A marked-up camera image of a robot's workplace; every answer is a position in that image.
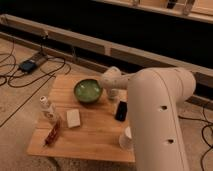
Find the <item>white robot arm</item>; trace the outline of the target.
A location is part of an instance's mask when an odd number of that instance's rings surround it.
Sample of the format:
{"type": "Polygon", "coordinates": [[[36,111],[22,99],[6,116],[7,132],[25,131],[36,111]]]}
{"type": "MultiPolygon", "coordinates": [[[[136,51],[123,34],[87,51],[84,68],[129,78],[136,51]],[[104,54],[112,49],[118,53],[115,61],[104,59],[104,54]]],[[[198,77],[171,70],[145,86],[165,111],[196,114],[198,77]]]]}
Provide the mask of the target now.
{"type": "Polygon", "coordinates": [[[181,67],[154,67],[123,75],[111,67],[99,84],[107,90],[127,91],[137,171],[189,171],[177,105],[195,91],[192,72],[181,67]]]}

